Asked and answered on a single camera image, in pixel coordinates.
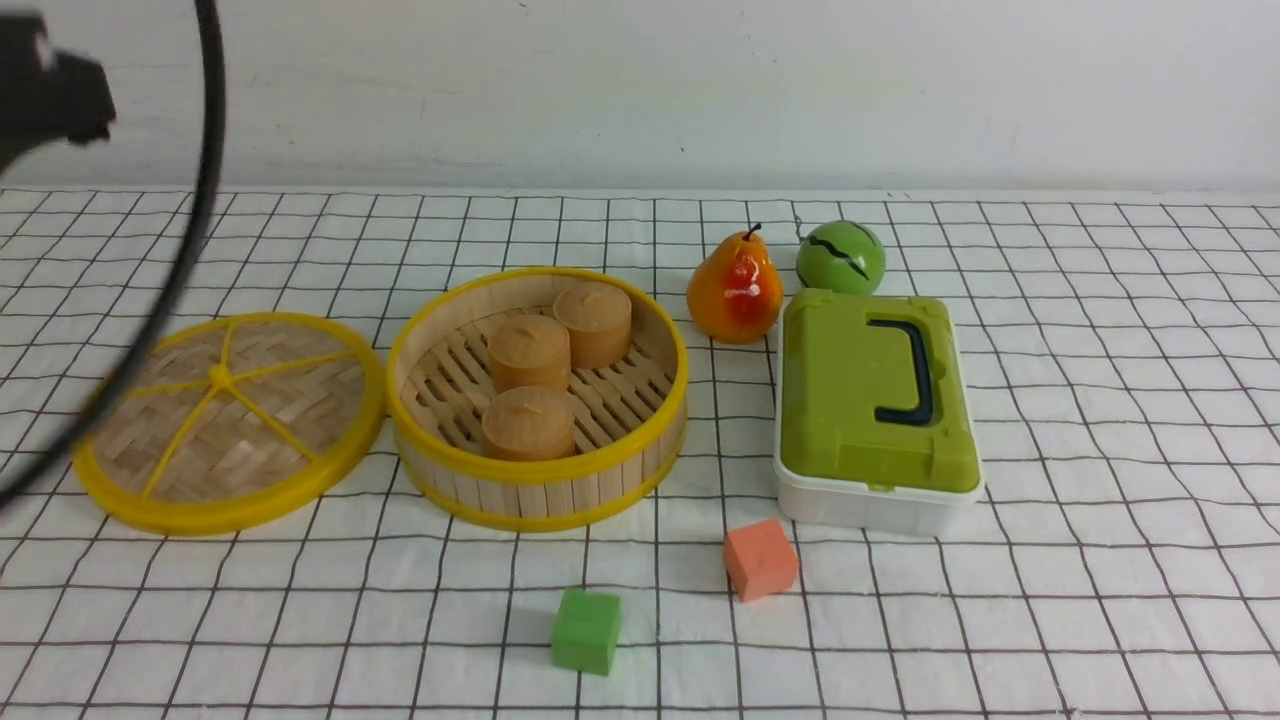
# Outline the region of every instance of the white wall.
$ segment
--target white wall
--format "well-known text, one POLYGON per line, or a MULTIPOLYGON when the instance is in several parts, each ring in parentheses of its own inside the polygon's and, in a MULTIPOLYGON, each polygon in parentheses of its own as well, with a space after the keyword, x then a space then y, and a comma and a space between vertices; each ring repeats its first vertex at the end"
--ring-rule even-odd
MULTIPOLYGON (((0 0, 0 5, 14 0, 0 0)), ((184 0, 35 0, 186 183, 184 0)), ((223 0, 233 184, 1280 188, 1276 0, 223 0)))

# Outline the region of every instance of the green toy ball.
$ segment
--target green toy ball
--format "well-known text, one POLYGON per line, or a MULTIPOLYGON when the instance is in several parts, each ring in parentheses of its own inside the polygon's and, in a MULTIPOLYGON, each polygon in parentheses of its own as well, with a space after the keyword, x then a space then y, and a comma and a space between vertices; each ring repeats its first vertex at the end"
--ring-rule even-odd
POLYGON ((872 295, 884 279, 884 246, 850 220, 818 225, 800 245, 796 274, 805 287, 872 295))

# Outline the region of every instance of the grid tablecloth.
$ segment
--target grid tablecloth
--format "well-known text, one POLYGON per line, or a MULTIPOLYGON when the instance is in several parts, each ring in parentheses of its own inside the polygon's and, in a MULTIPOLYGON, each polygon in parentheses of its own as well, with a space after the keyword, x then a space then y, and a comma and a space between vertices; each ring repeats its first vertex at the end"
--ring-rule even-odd
MULTIPOLYGON (((689 197, 225 195, 174 328, 312 313, 385 355, 444 288, 603 269, 680 320, 685 457, 617 518, 522 537, 429 505, 387 432, 324 498, 233 537, 134 532, 64 469, 0 516, 3 717, 1280 711, 1280 196, 689 197), (771 343, 712 347, 682 292, 749 220, 794 291, 797 238, 837 218, 888 246, 881 293, 948 305, 987 493, 940 539, 786 523, 800 582, 744 606, 721 542, 780 512, 771 343), (608 678, 550 665, 579 584, 622 597, 608 678)), ((0 193, 9 469, 148 310, 184 202, 0 193)))

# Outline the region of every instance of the yellow plastic spokes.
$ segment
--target yellow plastic spokes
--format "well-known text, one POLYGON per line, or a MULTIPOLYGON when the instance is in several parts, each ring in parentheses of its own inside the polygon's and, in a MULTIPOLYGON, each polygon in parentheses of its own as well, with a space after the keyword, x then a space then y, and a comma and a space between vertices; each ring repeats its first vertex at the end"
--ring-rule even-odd
POLYGON ((218 364, 224 368, 227 366, 227 363, 229 363, 232 359, 232 332, 236 331, 236 325, 238 324, 239 323, 237 323, 236 320, 230 320, 229 323, 227 323, 227 334, 223 336, 223 351, 218 356, 218 364))
POLYGON ((270 416, 266 413, 266 410, 262 410, 261 407, 259 407, 256 402, 253 402, 252 400, 250 400, 248 397, 246 397, 244 393, 242 393, 241 391, 236 389, 234 386, 227 386, 227 392, 229 392, 232 395, 232 397, 234 397, 236 400, 238 400, 241 402, 241 405, 243 405, 244 407, 248 407, 250 413, 253 413, 255 415, 257 415, 257 418, 260 420, 262 420, 266 424, 266 427, 269 427, 273 430, 275 430, 275 434, 278 434, 282 438, 284 438, 284 442, 292 445, 293 448, 297 450, 298 452, 301 452, 303 457, 306 457, 307 460, 311 460, 312 462, 315 462, 316 455, 314 452, 311 452, 310 450, 307 450, 307 446, 302 445, 302 441, 300 441, 298 438, 293 437, 293 433, 291 433, 288 430, 288 428, 285 428, 284 425, 282 425, 279 423, 279 420, 276 420, 275 418, 270 416))
POLYGON ((147 386, 131 389, 124 397, 125 400, 133 400, 134 397, 146 397, 148 395, 160 395, 163 392, 182 392, 184 389, 200 389, 205 387, 209 387, 209 380, 197 380, 192 383, 165 383, 163 386, 147 386))
POLYGON ((182 442, 183 436, 191 432, 191 427, 196 424, 196 420, 205 411, 205 409, 209 407, 209 404, 212 402, 214 396, 216 395, 218 395, 216 387, 209 388, 209 392, 205 393, 205 397, 201 397, 200 402, 196 404, 195 410, 192 410, 191 414, 188 414, 187 418, 182 421, 182 424, 178 425, 178 432, 173 434, 173 438, 169 441, 169 445, 165 446, 164 454, 160 455, 160 461, 156 462, 155 470, 151 470, 151 477, 147 478, 146 487, 142 488, 141 497, 143 500, 146 500, 147 496, 151 495, 151 491, 155 489, 156 483, 160 482, 160 475, 164 474, 165 465, 169 464, 169 459, 173 457, 174 451, 178 450, 178 443, 182 442))
POLYGON ((268 365, 265 368, 259 368, 256 370, 247 370, 238 375, 233 375, 233 380, 247 380, 250 378, 256 378, 259 375, 268 375, 271 373, 283 373, 285 370, 294 370, 297 368, 306 368, 307 365, 319 365, 321 363, 329 363, 330 360, 340 360, 343 357, 349 357, 355 355, 351 350, 344 350, 342 352, 330 352, 329 355, 315 355, 312 357, 303 357, 301 360, 289 360, 288 363, 279 363, 275 365, 268 365))

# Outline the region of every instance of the white plastic box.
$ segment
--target white plastic box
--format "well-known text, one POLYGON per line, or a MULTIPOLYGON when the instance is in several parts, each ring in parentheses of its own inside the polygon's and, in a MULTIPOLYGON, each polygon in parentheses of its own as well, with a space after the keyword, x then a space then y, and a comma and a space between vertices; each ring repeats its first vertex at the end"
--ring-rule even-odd
MULTIPOLYGON (((778 318, 778 378, 774 407, 777 416, 773 423, 773 469, 778 475, 778 506, 782 512, 797 523, 819 525, 838 525, 863 528, 886 533, 908 536, 943 534, 957 518, 982 496, 986 479, 982 475, 982 455, 978 451, 978 484, 965 493, 938 492, 911 487, 891 487, 884 491, 872 489, 865 483, 855 480, 813 478, 792 473, 782 462, 782 369, 785 332, 783 319, 778 318)), ((957 378, 961 387, 964 378, 957 378)), ((969 433, 973 434, 973 418, 969 416, 969 433)))

